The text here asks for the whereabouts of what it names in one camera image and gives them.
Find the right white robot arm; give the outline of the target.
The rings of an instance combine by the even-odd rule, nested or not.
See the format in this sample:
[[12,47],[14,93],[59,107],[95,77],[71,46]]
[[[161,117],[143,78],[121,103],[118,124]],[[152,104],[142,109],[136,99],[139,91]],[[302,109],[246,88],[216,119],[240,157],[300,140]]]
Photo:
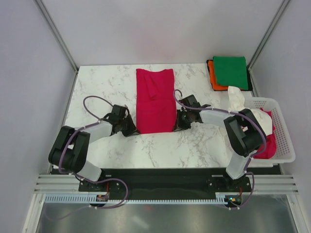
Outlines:
[[185,107],[177,110],[173,131],[183,131],[191,128],[192,123],[212,124],[226,130],[233,149],[230,162],[226,167],[228,176],[223,178],[223,187],[234,191],[240,186],[251,158],[266,143],[266,135],[257,119],[249,109],[230,112],[211,107]]

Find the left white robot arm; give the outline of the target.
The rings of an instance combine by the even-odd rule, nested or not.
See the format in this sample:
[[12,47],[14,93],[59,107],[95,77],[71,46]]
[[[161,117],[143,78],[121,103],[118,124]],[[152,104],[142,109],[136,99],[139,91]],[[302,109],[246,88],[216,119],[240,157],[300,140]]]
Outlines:
[[49,163],[57,166],[61,174],[71,173],[90,180],[90,186],[101,191],[105,189],[107,180],[101,176],[101,168],[87,161],[88,147],[95,141],[119,132],[124,137],[140,134],[130,114],[118,116],[109,113],[97,122],[81,128],[63,126],[49,153]]

